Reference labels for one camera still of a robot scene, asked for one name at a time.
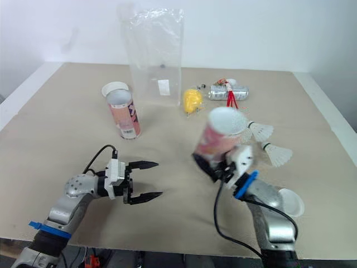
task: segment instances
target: white label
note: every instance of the white label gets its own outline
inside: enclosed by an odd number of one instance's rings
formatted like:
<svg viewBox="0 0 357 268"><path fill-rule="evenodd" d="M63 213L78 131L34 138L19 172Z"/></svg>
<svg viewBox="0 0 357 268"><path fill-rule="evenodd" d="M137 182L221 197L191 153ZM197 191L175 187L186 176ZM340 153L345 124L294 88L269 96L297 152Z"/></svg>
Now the white label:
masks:
<svg viewBox="0 0 357 268"><path fill-rule="evenodd" d="M170 85L168 80L158 80L158 90L160 91L160 95L162 96L170 96Z"/></svg>
<svg viewBox="0 0 357 268"><path fill-rule="evenodd" d="M123 138L136 138L135 129L132 128L131 130L120 130L122 133Z"/></svg>

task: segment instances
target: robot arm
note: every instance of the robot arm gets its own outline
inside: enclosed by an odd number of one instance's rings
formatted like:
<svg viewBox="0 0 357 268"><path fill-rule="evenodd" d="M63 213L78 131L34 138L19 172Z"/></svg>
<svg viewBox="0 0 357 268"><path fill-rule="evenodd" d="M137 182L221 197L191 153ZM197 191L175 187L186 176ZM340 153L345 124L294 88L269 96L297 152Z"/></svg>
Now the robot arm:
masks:
<svg viewBox="0 0 357 268"><path fill-rule="evenodd" d="M297 228L292 224L292 219L285 217L286 215L282 216L276 211L261 206L267 205L278 212L284 212L283 200L277 189L257 179L257 171L247 173L254 159L251 147L247 145L235 147L226 154L225 161L214 169L199 155L193 157L214 182L221 180L227 188L234 189L233 196L236 199L247 202L253 216L264 267L298 267L295 253Z"/></svg>
<svg viewBox="0 0 357 268"><path fill-rule="evenodd" d="M55 268L62 250L78 228L93 199L107 196L115 199L117 196L123 196L124 203L132 205L160 196L162 192L131 196L132 169L148 169L157 165L155 162L138 161L125 166L124 162L112 158L104 171L93 176L80 174L69 179L63 195L51 208L43 224L30 222L29 225L39 231L30 246L23 249L11 267Z"/></svg>

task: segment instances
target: clear plastic bag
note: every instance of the clear plastic bag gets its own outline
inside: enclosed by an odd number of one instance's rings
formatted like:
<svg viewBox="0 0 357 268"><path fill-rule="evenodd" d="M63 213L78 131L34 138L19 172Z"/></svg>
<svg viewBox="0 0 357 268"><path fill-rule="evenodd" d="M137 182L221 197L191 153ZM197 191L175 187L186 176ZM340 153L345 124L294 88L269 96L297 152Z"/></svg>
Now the clear plastic bag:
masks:
<svg viewBox="0 0 357 268"><path fill-rule="evenodd" d="M136 99L179 105L183 10L148 9L120 20Z"/></svg>

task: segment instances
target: red string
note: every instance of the red string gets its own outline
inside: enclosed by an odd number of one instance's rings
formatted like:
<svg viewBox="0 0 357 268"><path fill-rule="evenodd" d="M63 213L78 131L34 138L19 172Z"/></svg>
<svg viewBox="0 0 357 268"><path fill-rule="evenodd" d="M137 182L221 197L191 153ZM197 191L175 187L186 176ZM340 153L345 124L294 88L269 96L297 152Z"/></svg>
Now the red string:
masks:
<svg viewBox="0 0 357 268"><path fill-rule="evenodd" d="M238 109L238 105L237 105L237 102L235 101L233 91L230 90L230 91L228 91L227 107L233 107L233 103L234 103L234 106Z"/></svg>

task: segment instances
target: white wall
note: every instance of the white wall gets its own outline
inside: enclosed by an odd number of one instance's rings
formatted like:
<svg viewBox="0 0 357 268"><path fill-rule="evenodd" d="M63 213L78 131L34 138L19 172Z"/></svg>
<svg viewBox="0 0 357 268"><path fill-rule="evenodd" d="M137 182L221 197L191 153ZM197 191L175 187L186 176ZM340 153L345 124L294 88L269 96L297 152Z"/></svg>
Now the white wall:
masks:
<svg viewBox="0 0 357 268"><path fill-rule="evenodd" d="M1 47L8 57L4 70L24 77L43 60L126 64L117 19L117 7L123 2L2 0L1 35L7 38L1 39ZM357 76L352 75L357 71L357 1L134 2L185 10L183 66L311 72L357 126L357 116L352 115L356 108L350 104L357 101ZM24 64L16 59L19 54ZM332 84L339 85L341 94L335 94ZM4 86L2 81L0 93L9 92Z"/></svg>

